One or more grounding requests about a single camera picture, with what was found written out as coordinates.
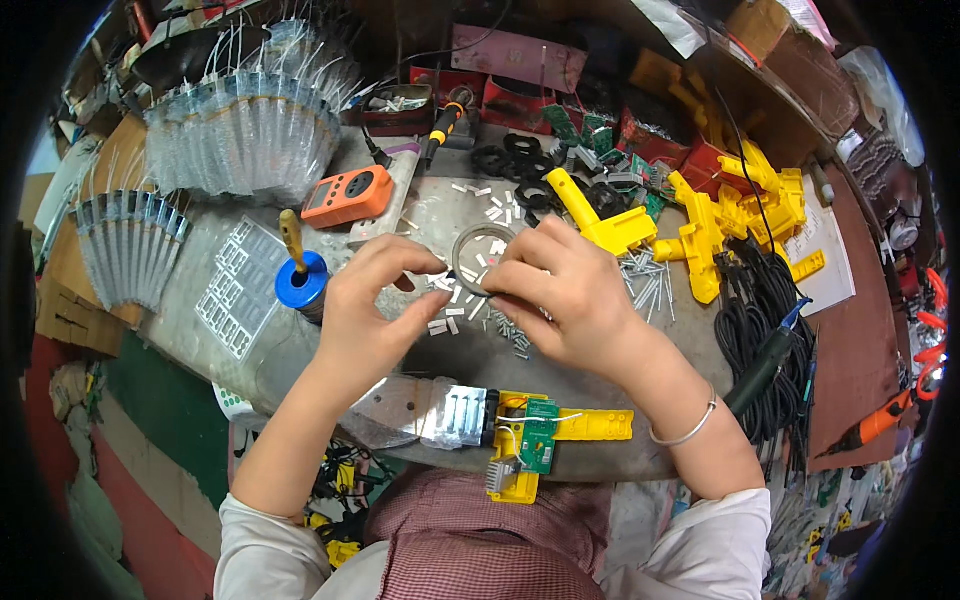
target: blue solder spool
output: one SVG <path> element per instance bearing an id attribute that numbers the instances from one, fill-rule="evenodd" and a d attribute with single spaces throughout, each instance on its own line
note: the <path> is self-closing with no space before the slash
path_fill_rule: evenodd
<path id="1" fill-rule="evenodd" d="M 326 284 L 330 280 L 330 273 L 324 258 L 316 252 L 304 252 L 303 262 L 306 263 L 306 273 L 297 271 L 297 263 L 293 258 L 288 258 L 276 272 L 276 299 L 288 308 L 299 310 L 310 323 L 319 325 L 324 320 Z"/>

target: silver bracelet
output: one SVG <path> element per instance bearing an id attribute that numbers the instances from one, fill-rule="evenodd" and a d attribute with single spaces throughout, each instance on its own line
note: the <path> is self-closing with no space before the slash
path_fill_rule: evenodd
<path id="1" fill-rule="evenodd" d="M 710 418 L 710 413 L 712 413 L 713 410 L 716 409 L 716 407 L 717 407 L 717 394 L 716 394 L 716 390 L 713 389 L 713 384 L 710 383 L 710 404 L 709 404 L 709 406 L 707 407 L 707 413 L 704 415 L 704 417 L 703 417 L 702 419 L 700 419 L 700 422 L 697 423 L 697 426 L 693 428 L 693 431 L 691 431 L 690 433 L 686 434 L 686 435 L 683 436 L 682 438 L 677 438 L 676 440 L 670 440 L 669 442 L 665 442 L 664 440 L 661 440 L 660 438 L 657 437 L 657 434 L 654 433 L 654 426 L 653 426 L 653 424 L 651 424 L 651 425 L 650 425 L 650 439 L 653 440 L 655 444 L 657 444 L 657 445 L 662 445 L 662 446 L 665 447 L 665 448 L 669 448 L 669 447 L 671 447 L 671 446 L 683 444 L 684 442 L 686 442 L 687 440 L 689 440 L 689 439 L 692 438 L 693 436 L 697 435 L 697 432 L 698 432 L 698 431 L 700 431 L 701 429 L 703 429 L 704 424 L 707 422 L 707 419 Z"/>

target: orange power meter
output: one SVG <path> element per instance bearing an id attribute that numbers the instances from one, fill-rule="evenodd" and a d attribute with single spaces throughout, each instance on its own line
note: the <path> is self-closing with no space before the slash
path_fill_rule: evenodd
<path id="1" fill-rule="evenodd" d="M 382 213 L 394 191 L 394 180 L 375 164 L 319 181 L 303 201 L 300 217 L 314 229 L 370 219 Z"/>

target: red checkered apron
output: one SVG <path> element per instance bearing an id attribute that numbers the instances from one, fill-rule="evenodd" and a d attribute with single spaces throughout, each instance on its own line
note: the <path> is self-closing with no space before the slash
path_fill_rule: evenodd
<path id="1" fill-rule="evenodd" d="M 533 505 L 491 502 L 480 475 L 410 467 L 373 505 L 390 541 L 380 600 L 603 598 L 612 486 L 541 482 Z"/>

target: white sleeve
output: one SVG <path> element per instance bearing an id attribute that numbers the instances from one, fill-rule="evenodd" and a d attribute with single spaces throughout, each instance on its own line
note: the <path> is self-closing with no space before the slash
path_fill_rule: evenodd
<path id="1" fill-rule="evenodd" d="M 666 596 L 759 600 L 770 527 L 766 489 L 701 500 L 670 523 L 640 570 L 676 590 Z"/>
<path id="2" fill-rule="evenodd" d="M 227 494 L 220 562 L 213 579 L 217 600 L 312 598 L 330 576 L 320 537 L 289 519 L 255 511 Z"/>

